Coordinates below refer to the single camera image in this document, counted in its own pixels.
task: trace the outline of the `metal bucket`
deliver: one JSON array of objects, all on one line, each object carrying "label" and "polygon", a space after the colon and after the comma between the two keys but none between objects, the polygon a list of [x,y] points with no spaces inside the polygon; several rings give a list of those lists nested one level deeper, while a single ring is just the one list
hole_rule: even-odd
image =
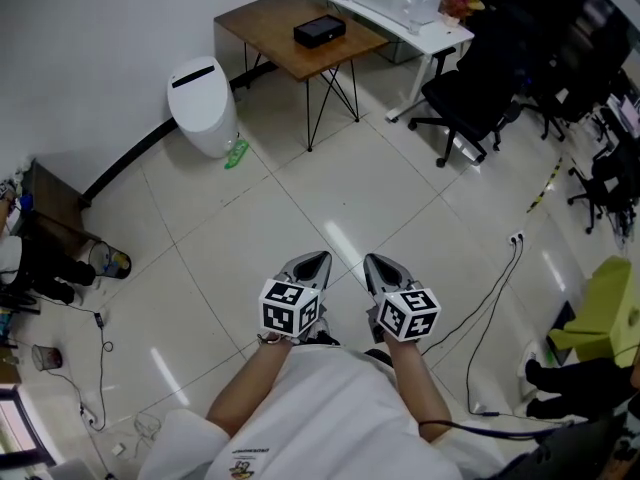
[{"label": "metal bucket", "polygon": [[34,345],[31,348],[31,358],[39,372],[62,368],[62,354],[55,347]]},{"label": "metal bucket", "polygon": [[125,279],[131,273],[131,258],[107,242],[97,242],[91,248],[89,265],[102,277]]}]

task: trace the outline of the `person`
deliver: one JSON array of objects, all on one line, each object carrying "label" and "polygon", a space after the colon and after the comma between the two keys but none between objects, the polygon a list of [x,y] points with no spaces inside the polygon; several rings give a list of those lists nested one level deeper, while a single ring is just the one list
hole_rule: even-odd
[{"label": "person", "polygon": [[533,399],[526,416],[559,419],[570,414],[595,420],[610,412],[640,390],[640,363],[621,368],[612,359],[600,358],[561,368],[543,368],[536,360],[525,366],[527,382],[560,396]]},{"label": "person", "polygon": [[[16,197],[6,185],[0,190],[0,226],[6,229],[12,203]],[[22,293],[30,289],[64,304],[74,301],[76,292],[72,286],[56,281],[90,286],[96,278],[93,267],[75,261],[63,252],[37,244],[17,236],[0,237],[0,285],[5,289]]]},{"label": "person", "polygon": [[261,339],[206,418],[167,415],[138,480],[460,480],[430,444],[449,427],[418,423],[451,414],[416,344],[384,339],[393,371],[330,345],[323,319],[305,345]]}]

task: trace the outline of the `yellow warning tape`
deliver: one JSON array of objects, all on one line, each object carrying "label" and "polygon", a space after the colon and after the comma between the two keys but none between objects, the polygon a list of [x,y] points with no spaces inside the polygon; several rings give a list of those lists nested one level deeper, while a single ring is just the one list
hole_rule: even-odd
[{"label": "yellow warning tape", "polygon": [[542,201],[542,198],[547,193],[547,187],[551,184],[553,179],[558,175],[558,171],[560,170],[560,165],[562,165],[562,157],[560,157],[560,160],[558,160],[558,163],[553,168],[553,172],[551,173],[551,176],[549,177],[549,180],[547,181],[546,185],[544,186],[544,189],[542,190],[542,192],[540,192],[540,195],[538,197],[536,197],[535,200],[533,201],[533,203],[531,203],[531,206],[529,206],[529,209],[527,210],[527,213],[531,213],[531,210],[533,210],[536,206],[538,206],[540,204],[540,201]]}]

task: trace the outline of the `tiled floor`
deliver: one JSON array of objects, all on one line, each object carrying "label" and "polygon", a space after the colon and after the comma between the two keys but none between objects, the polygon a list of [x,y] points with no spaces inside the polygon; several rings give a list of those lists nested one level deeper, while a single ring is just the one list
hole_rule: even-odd
[{"label": "tiled floor", "polygon": [[[564,301],[579,306],[585,278],[609,255],[621,254],[606,220],[587,236],[586,209],[565,202],[579,190],[567,165],[573,158],[588,167],[594,149],[586,133],[565,144],[543,142],[537,117],[524,114],[504,130],[499,154],[490,151],[478,166],[454,151],[438,169],[444,130],[410,132],[409,116],[396,124],[384,119],[410,88],[412,65],[394,67],[372,55],[356,69],[364,119],[353,123],[330,95],[312,153],[304,147],[302,86],[271,73],[238,104],[251,150],[236,168],[224,170],[223,161],[203,157],[176,131],[85,212],[87,228],[134,263],[129,279],[105,281],[86,303],[105,317],[105,337],[115,347],[104,361],[107,428],[93,438],[120,480],[135,478],[148,452],[150,441],[134,424],[152,434],[173,408],[204,414],[250,357],[262,285],[294,256],[332,252],[328,319],[335,337],[359,350],[373,345],[364,313],[373,305],[363,287],[364,255],[377,251],[407,266],[443,306],[433,335],[420,343],[425,350],[476,308],[512,257],[507,237],[523,229],[522,260],[470,372],[471,403],[510,413],[520,402],[515,370],[525,345],[544,336]],[[349,73],[340,77],[352,94]],[[312,112],[323,84],[312,83]],[[561,174],[527,214],[561,156]],[[626,254],[638,258],[640,249],[631,245]],[[469,418],[466,366],[494,299],[495,293],[425,356],[459,419]],[[63,372],[101,419],[100,335],[93,318],[48,303],[42,309],[40,317],[20,322],[18,338],[60,347]],[[104,476],[73,389],[36,372],[27,348],[20,353],[23,392],[53,438],[54,454],[85,458]],[[523,426],[504,420],[493,424]],[[126,448],[118,458],[111,453],[116,443]]]}]

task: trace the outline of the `white trash can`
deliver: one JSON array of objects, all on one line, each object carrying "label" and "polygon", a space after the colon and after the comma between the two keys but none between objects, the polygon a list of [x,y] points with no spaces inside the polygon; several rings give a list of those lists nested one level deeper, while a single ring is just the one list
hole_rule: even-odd
[{"label": "white trash can", "polygon": [[182,133],[205,155],[223,158],[238,138],[231,87],[214,57],[177,68],[167,85],[169,109]]}]

